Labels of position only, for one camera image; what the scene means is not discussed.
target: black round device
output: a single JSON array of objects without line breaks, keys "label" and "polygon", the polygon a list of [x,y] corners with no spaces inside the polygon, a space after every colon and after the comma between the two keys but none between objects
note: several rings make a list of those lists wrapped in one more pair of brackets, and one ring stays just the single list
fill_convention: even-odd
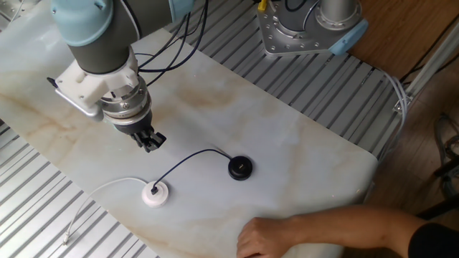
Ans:
[{"label": "black round device", "polygon": [[247,157],[238,156],[229,160],[228,172],[234,180],[244,181],[250,177],[252,170],[252,161]]}]

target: human hand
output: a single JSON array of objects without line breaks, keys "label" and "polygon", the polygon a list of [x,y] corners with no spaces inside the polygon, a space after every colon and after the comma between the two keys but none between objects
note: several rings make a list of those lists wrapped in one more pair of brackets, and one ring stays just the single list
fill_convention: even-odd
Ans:
[{"label": "human hand", "polygon": [[254,218],[238,237],[237,258],[281,258],[295,245],[294,233],[288,219]]}]

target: white cable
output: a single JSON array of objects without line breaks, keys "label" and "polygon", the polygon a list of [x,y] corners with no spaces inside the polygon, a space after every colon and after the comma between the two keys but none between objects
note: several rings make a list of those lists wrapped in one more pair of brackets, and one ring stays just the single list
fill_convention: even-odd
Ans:
[{"label": "white cable", "polygon": [[391,77],[389,74],[387,74],[384,71],[382,71],[382,72],[387,77],[387,79],[391,82],[392,87],[394,88],[394,91],[397,94],[397,97],[399,98],[400,107],[402,109],[402,122],[400,123],[399,129],[398,129],[397,134],[395,135],[395,137],[393,137],[393,139],[388,143],[387,147],[383,149],[383,152],[381,154],[381,158],[380,158],[379,162],[382,162],[386,158],[386,155],[393,151],[391,149],[392,144],[396,141],[396,139],[399,138],[399,135],[402,132],[403,125],[404,125],[404,123],[406,121],[406,118],[407,118],[407,115],[408,115],[407,95],[406,95],[405,91],[403,90],[402,83],[400,83],[400,81],[397,78]]},{"label": "white cable", "polygon": [[100,189],[106,187],[106,186],[109,186],[113,183],[117,183],[117,182],[121,182],[121,181],[126,181],[126,180],[135,180],[135,181],[139,181],[145,185],[147,185],[147,182],[145,182],[144,180],[142,179],[139,179],[139,178],[131,178],[131,177],[127,177],[127,178],[120,178],[120,179],[116,179],[116,180],[113,180],[111,182],[108,182],[108,183],[105,183],[103,184],[102,186],[99,186],[97,187],[94,191],[92,191],[89,196],[86,198],[86,200],[81,204],[80,208],[77,210],[77,213],[73,216],[73,219],[72,221],[70,222],[70,225],[69,225],[69,228],[67,229],[67,231],[65,232],[65,235],[64,235],[64,240],[62,241],[62,244],[63,245],[66,245],[67,242],[69,241],[69,237],[70,237],[70,230],[72,229],[72,225],[73,225],[73,222],[75,221],[75,218],[78,216],[78,214],[80,213],[80,210],[81,208],[86,204],[87,200],[89,200],[91,198],[91,196],[96,192],[96,191],[99,191]]},{"label": "white cable", "polygon": [[394,81],[399,85],[400,92],[402,93],[403,102],[404,102],[404,109],[405,109],[405,112],[406,112],[405,113],[405,117],[406,117],[407,114],[408,114],[408,97],[407,97],[407,93],[404,91],[402,83],[396,77],[393,77],[393,78],[394,78]]},{"label": "white cable", "polygon": [[11,23],[16,19],[17,15],[19,14],[19,12],[22,10],[22,5],[24,4],[26,0],[22,0],[21,2],[21,5],[19,6],[19,8],[17,9],[16,13],[14,14],[13,16],[13,19],[11,19],[11,21],[9,22],[8,26],[11,25]]}]

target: power cord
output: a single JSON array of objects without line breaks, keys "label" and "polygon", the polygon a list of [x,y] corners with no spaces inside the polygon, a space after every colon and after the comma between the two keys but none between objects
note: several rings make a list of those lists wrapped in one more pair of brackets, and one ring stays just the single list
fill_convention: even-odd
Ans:
[{"label": "power cord", "polygon": [[[186,18],[186,26],[185,26],[185,33],[184,33],[184,37],[181,41],[181,44],[180,44],[180,48],[179,48],[179,51],[177,51],[177,54],[175,55],[175,57],[172,59],[171,63],[166,67],[166,69],[168,68],[171,68],[171,66],[175,63],[175,61],[177,60],[177,58],[179,58],[179,55],[181,53],[181,50],[184,48],[184,45],[185,45],[185,41],[186,41],[186,36],[188,34],[188,26],[189,26],[189,18],[191,17],[191,13],[188,13],[188,18]],[[166,73],[166,71],[163,71],[161,72],[158,76],[156,76],[155,79],[153,79],[151,82],[147,83],[147,87],[152,85],[155,81],[157,81],[161,76],[163,76],[164,74]]]},{"label": "power cord", "polygon": [[[215,150],[215,149],[204,149],[204,150],[200,150],[200,151],[197,151],[196,153],[193,153],[191,154],[190,156],[184,158],[182,161],[178,162],[174,167],[172,167],[171,169],[169,169],[167,172],[165,172],[164,175],[162,175],[156,182],[155,184],[153,185],[153,188],[151,189],[151,193],[152,194],[155,194],[157,191],[157,188],[156,188],[156,184],[158,182],[160,182],[161,180],[163,180],[167,175],[170,174],[170,172],[172,172],[174,169],[176,169],[177,167],[179,167],[183,162],[189,160],[190,158],[200,154],[200,153],[204,153],[204,152],[215,152],[215,153],[218,153],[222,156],[224,156],[225,158],[228,158],[229,160],[232,160],[232,157],[229,156],[228,154],[222,152],[222,151],[219,151],[219,150]],[[144,180],[142,179],[139,179],[139,178],[134,178],[134,177],[126,177],[126,178],[120,178],[120,179],[116,179],[116,180],[113,180],[113,181],[110,181],[108,183],[104,183],[102,186],[99,186],[97,187],[94,191],[92,191],[89,196],[86,198],[86,200],[81,204],[80,208],[77,210],[77,212],[75,213],[75,215],[73,216],[73,219],[72,221],[70,222],[69,224],[69,227],[67,228],[67,231],[65,232],[65,235],[64,235],[64,239],[62,241],[62,245],[67,245],[68,241],[69,241],[69,238],[70,238],[70,231],[72,230],[72,226],[73,226],[73,223],[75,222],[75,219],[76,217],[78,216],[78,214],[80,213],[81,209],[83,208],[83,206],[87,203],[87,201],[91,198],[91,196],[99,191],[100,189],[106,187],[106,186],[109,186],[109,185],[112,185],[114,183],[118,183],[118,182],[121,182],[121,181],[127,181],[127,180],[134,180],[134,181],[138,181],[138,182],[141,182],[143,183],[144,185],[147,185],[148,183],[145,182]]]},{"label": "power cord", "polygon": [[172,37],[167,41],[167,43],[165,43],[165,45],[159,50],[157,51],[156,54],[144,54],[144,53],[137,53],[137,54],[143,54],[143,55],[148,55],[148,56],[151,56],[150,59],[146,60],[143,64],[139,65],[138,68],[142,68],[144,66],[146,66],[147,64],[149,64],[151,61],[153,61],[157,56],[159,56],[162,52],[164,52],[166,49],[168,49],[170,46],[171,46],[171,42],[172,40],[175,39],[175,37],[177,36],[177,34],[179,33],[181,27],[184,25],[186,21],[186,16],[181,20],[180,22],[180,25],[179,25],[179,28],[177,28],[177,30],[174,32],[174,34],[172,34]]},{"label": "power cord", "polygon": [[399,129],[396,135],[383,148],[380,158],[379,158],[380,163],[382,163],[382,161],[387,157],[387,154],[391,153],[394,150],[393,145],[395,142],[398,141],[400,137],[400,133],[402,132],[403,126],[408,116],[407,94],[403,89],[402,83],[396,77],[391,77],[389,74],[387,74],[387,72],[384,72],[384,71],[382,72],[384,73],[384,76],[392,84],[392,87],[394,88],[394,91],[397,94],[397,97],[399,98],[400,108],[402,109],[402,122],[400,123]]},{"label": "power cord", "polygon": [[209,0],[206,0],[205,4],[204,4],[204,10],[203,10],[204,18],[202,20],[202,27],[201,27],[201,32],[199,33],[199,38],[198,38],[196,44],[194,45],[193,50],[189,53],[189,55],[187,57],[185,57],[180,63],[178,63],[178,64],[176,64],[176,65],[174,65],[172,67],[166,68],[166,69],[154,69],[154,70],[139,69],[138,71],[139,72],[168,72],[168,71],[175,70],[175,69],[179,68],[186,61],[188,61],[193,56],[193,54],[197,51],[197,49],[199,47],[199,44],[201,43],[202,37],[204,36],[204,29],[205,29],[206,23],[207,23],[207,11],[208,11],[208,9],[209,9]]},{"label": "power cord", "polygon": [[303,29],[306,30],[306,22],[308,21],[309,19],[309,16],[313,13],[313,10],[314,8],[318,5],[318,3],[320,2],[321,0],[317,0],[313,6],[310,7],[308,13],[306,14],[306,17],[304,18],[304,22],[303,22]]},{"label": "power cord", "polygon": [[424,53],[423,56],[416,62],[413,68],[400,79],[400,82],[404,82],[408,78],[409,75],[411,75],[413,72],[421,70],[424,67],[424,65],[422,65],[421,67],[418,67],[418,65],[420,65],[421,62],[426,58],[426,56],[428,56],[428,54],[431,53],[431,51],[434,49],[437,43],[443,38],[443,36],[445,36],[446,32],[448,32],[448,30],[456,23],[458,19],[459,19],[459,14],[456,15],[456,17],[449,23],[449,25],[447,25],[446,28],[440,33],[440,36],[438,36],[438,38],[433,42],[433,44],[429,47],[426,53]]},{"label": "power cord", "polygon": [[290,7],[288,6],[288,0],[285,0],[285,8],[286,8],[287,11],[289,11],[289,12],[294,12],[294,11],[297,11],[297,10],[301,9],[301,7],[303,7],[303,5],[306,4],[306,1],[307,1],[307,0],[303,0],[303,1],[301,2],[300,5],[298,5],[297,7],[295,7],[295,8],[292,9],[292,8],[290,8]]},{"label": "power cord", "polygon": [[80,213],[80,210],[81,208],[86,204],[87,200],[89,200],[91,198],[91,196],[96,192],[96,191],[99,191],[100,189],[106,187],[106,186],[109,186],[111,184],[114,184],[114,183],[117,183],[117,182],[121,182],[121,181],[127,181],[127,180],[134,180],[134,181],[139,181],[143,184],[147,184],[147,182],[145,182],[144,180],[142,179],[139,179],[139,178],[132,178],[132,177],[127,177],[127,178],[120,178],[120,179],[116,179],[116,180],[113,180],[111,182],[108,182],[108,183],[104,183],[102,186],[99,186],[97,187],[94,191],[92,191],[89,196],[86,198],[86,200],[81,204],[80,208],[77,210],[77,213],[73,216],[73,219],[72,221],[70,222],[69,224],[69,227],[67,229],[67,231],[65,232],[65,235],[64,235],[64,240],[62,241],[62,245],[67,245],[67,242],[69,241],[69,238],[70,238],[70,230],[72,229],[72,226],[73,226],[73,222],[75,222],[75,218],[78,216],[78,214]]},{"label": "power cord", "polygon": [[[199,28],[199,25],[201,25],[201,20],[202,20],[202,17],[203,17],[203,16],[204,16],[204,9],[203,9],[203,11],[201,12],[201,16],[199,17],[198,23],[196,24],[196,26],[194,26],[192,32],[188,33],[186,36],[191,36],[191,35],[193,35],[193,34],[197,31],[197,29]],[[178,34],[178,32],[179,32],[179,30],[180,30],[180,28],[181,28],[181,25],[180,25],[179,28],[175,31],[175,33],[174,33],[174,35],[172,36],[172,38],[170,38],[170,40],[164,45],[165,48],[162,49],[161,53],[162,53],[164,50],[166,50],[166,49],[168,49],[169,47],[171,47],[172,45],[174,45],[174,44],[175,44],[177,41],[179,41],[180,39],[183,39],[183,38],[184,38],[185,35],[181,35],[179,38],[175,39],[175,40],[171,43],[172,39],[175,38],[176,35]],[[149,62],[151,62],[153,59],[155,59],[159,54],[160,54],[160,53],[156,53],[156,54],[136,53],[136,55],[144,55],[144,56],[153,57],[152,59],[149,59],[149,60],[145,61],[145,62],[144,62],[143,64],[141,64],[139,67],[140,67],[140,68],[144,67],[144,66],[147,65]]]},{"label": "power cord", "polygon": [[228,158],[229,160],[232,159],[232,157],[229,156],[228,154],[223,153],[222,151],[219,151],[219,150],[215,150],[215,149],[205,149],[205,150],[197,151],[197,152],[191,154],[190,156],[184,158],[184,159],[181,160],[180,162],[178,162],[175,166],[173,166],[171,169],[169,169],[169,171],[165,172],[165,174],[162,175],[162,176],[155,182],[155,184],[153,185],[153,188],[151,189],[151,193],[152,193],[152,194],[156,194],[156,192],[158,191],[158,189],[156,188],[156,184],[157,184],[158,182],[160,182],[161,180],[163,180],[167,175],[170,174],[170,172],[172,172],[174,169],[176,169],[178,166],[180,166],[183,162],[189,160],[190,158],[193,158],[194,156],[196,156],[196,155],[198,155],[198,154],[201,154],[201,153],[204,153],[204,152],[207,152],[207,151],[212,151],[212,152],[218,153],[218,154],[220,154],[221,156],[224,156],[224,157]]},{"label": "power cord", "polygon": [[[457,53],[453,58],[450,59],[450,61],[448,61],[446,64],[444,64],[442,67],[440,67],[437,72],[435,72],[434,75],[436,75],[437,73],[443,71],[446,67],[450,66],[452,63],[454,63],[455,60],[457,60],[459,58],[459,53]],[[421,67],[418,67],[416,69],[414,69],[412,71],[413,72],[417,72],[419,70],[421,70],[422,68],[424,68],[424,65],[421,66]],[[409,81],[409,82],[404,82],[403,85],[410,85],[412,83],[412,81]]]}]

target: charging pad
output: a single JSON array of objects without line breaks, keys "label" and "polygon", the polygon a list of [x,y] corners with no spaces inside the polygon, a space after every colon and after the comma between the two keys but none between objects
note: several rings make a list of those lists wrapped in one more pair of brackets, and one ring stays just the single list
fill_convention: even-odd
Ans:
[{"label": "charging pad", "polygon": [[244,156],[234,157],[229,161],[229,175],[238,181],[244,181],[252,175],[253,165],[249,158]]},{"label": "charging pad", "polygon": [[169,198],[169,189],[167,188],[167,185],[161,181],[156,184],[156,193],[151,193],[151,189],[153,189],[153,185],[155,183],[156,181],[148,183],[142,190],[142,200],[151,208],[159,208],[163,206]]}]

